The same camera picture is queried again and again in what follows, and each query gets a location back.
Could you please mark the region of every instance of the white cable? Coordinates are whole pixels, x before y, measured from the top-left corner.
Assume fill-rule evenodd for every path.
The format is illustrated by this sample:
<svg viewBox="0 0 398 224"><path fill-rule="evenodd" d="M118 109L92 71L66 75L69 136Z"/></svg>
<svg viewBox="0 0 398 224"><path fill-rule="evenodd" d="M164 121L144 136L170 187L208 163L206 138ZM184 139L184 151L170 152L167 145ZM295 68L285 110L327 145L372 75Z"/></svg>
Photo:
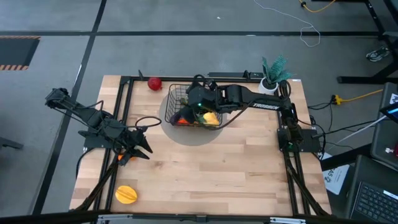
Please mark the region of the white cable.
<svg viewBox="0 0 398 224"><path fill-rule="evenodd" d="M319 33L319 31L317 31L316 28L315 28L311 23L305 22L305 21L302 20L302 19L299 19L299 18L297 18L297 17L295 17L295 16L292 16L292 15L290 15L290 14L287 14L287 13L280 12L280 11L278 11L278 10L276 10L276 9L269 8L269 7L264 7L264 6L260 5L256 0L253 0L253 1L254 1L257 5L259 5L260 7L262 7L262 9L269 9L269 10L272 10L272 11L275 11L275 12L278 12L278 13L281 13L282 15L290 16L291 18L294 18L294 19L296 19L296 20L298 20L298 21L301 21L301 22L303 22L303 23L305 23L305 24L310 25L310 27L303 27L303 28L300 29L300 40L301 40L302 42L304 42L304 44L307 45L308 47L315 47L316 45L318 45L318 44L321 43L321 33ZM303 36L303 30L304 30L304 29L314 29L315 32L318 33L318 43L317 43L317 44L308 45L308 44L306 43L306 41L303 40L303 37L302 37L302 36Z"/></svg>
<svg viewBox="0 0 398 224"><path fill-rule="evenodd" d="M351 136L354 136L354 135L356 135L356 134L360 133L361 131L364 131L365 129L368 129L368 128L370 128L371 126L373 126L373 125L377 124L378 122L380 122L380 121L381 121L381 120L383 120L384 118L386 118L386 116L383 116L383 117L381 117L380 119L378 119L377 121L375 121L375 122L373 122L373 123L369 124L369 125L368 125L368 126L366 126L365 128L363 128L363 129L360 129L360 130L358 130L358 131L356 131L356 132L354 132L354 133L350 134L349 136L347 136L347 137L343 138L342 140L340 140L340 141L336 142L335 144L339 144L340 142L344 141L345 139L348 139L348 138L350 138Z"/></svg>

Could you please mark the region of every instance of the black wire basket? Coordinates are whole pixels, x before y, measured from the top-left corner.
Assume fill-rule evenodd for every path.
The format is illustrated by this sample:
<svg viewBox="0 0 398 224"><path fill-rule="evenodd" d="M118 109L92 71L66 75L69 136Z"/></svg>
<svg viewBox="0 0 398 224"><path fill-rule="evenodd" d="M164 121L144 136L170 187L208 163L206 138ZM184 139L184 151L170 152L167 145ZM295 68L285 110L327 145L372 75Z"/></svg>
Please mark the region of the black wire basket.
<svg viewBox="0 0 398 224"><path fill-rule="evenodd" d="M181 99L184 98L188 100L188 95L186 94L186 90L189 88L190 85L182 85L182 84L171 84L169 88L169 95L167 97L167 104L166 104L166 113L165 113L165 121L167 123L171 123L171 117L180 111L184 107L181 104ZM223 122L223 115L219 113L215 113L218 119L219 125ZM176 123L175 126L199 126L199 124L182 124ZM208 127L218 127L219 125L215 124L204 124Z"/></svg>

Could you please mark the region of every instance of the gray floor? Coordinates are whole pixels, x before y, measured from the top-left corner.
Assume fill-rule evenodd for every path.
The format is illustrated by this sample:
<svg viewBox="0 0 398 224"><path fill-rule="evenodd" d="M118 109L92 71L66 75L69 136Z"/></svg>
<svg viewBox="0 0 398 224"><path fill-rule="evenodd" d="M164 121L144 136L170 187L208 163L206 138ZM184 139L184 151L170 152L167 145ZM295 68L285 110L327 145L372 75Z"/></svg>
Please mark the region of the gray floor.
<svg viewBox="0 0 398 224"><path fill-rule="evenodd" d="M364 4L336 3L319 14L311 14L302 10L298 1L258 2L309 21L320 31L376 30ZM372 3L387 29L396 30L382 1ZM0 30L91 30L99 5L99 0L0 0ZM310 3L314 9L323 5ZM99 29L287 31L304 25L245 0L108 0ZM305 39L317 41L314 37ZM0 72L0 136L25 144L21 151L0 151L0 217L30 212L61 120L60 114L44 106L44 97L54 87L71 90L87 40L43 37L27 71ZM391 58L371 63L364 57L379 44L376 39L355 37L322 37L321 44L313 48L298 37L97 37L78 101L87 105L96 100L103 75L137 75L138 69L145 75L158 76L261 71L262 56L272 60L280 54L288 58L287 68L296 74L294 78L302 79L309 105L328 101L332 94L351 98L382 85L339 85L336 77L371 76L385 67ZM332 129L376 118L380 97L373 95L334 107ZM329 110L311 114L327 129ZM81 129L84 127L74 121L69 126L45 213L68 210L76 161L83 147L83 138L77 134ZM330 135L327 141L336 142L346 134ZM345 144L360 146L370 142L371 136L369 130ZM329 152L345 150L334 147ZM339 208L332 209L339 214Z"/></svg>

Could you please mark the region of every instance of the red apple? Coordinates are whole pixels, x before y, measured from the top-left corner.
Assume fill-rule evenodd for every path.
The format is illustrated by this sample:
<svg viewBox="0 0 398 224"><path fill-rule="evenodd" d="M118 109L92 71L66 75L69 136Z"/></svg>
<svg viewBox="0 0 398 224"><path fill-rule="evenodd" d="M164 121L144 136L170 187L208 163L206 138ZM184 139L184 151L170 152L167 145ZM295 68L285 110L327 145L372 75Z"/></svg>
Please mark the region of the red apple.
<svg viewBox="0 0 398 224"><path fill-rule="evenodd" d="M148 87L151 90L160 90L162 88L162 80L157 77L150 77L148 80Z"/></svg>

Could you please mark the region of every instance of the green plant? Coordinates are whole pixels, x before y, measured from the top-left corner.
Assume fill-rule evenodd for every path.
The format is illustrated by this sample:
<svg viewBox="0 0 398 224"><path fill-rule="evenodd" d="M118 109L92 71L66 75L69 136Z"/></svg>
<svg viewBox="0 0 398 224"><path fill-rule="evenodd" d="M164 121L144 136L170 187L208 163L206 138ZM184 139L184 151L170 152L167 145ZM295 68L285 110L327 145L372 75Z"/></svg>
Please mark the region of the green plant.
<svg viewBox="0 0 398 224"><path fill-rule="evenodd" d="M262 58L262 69L268 85L271 86L292 76L290 72L284 70L286 62L287 60L280 55L270 68L267 64L267 59L264 57Z"/></svg>

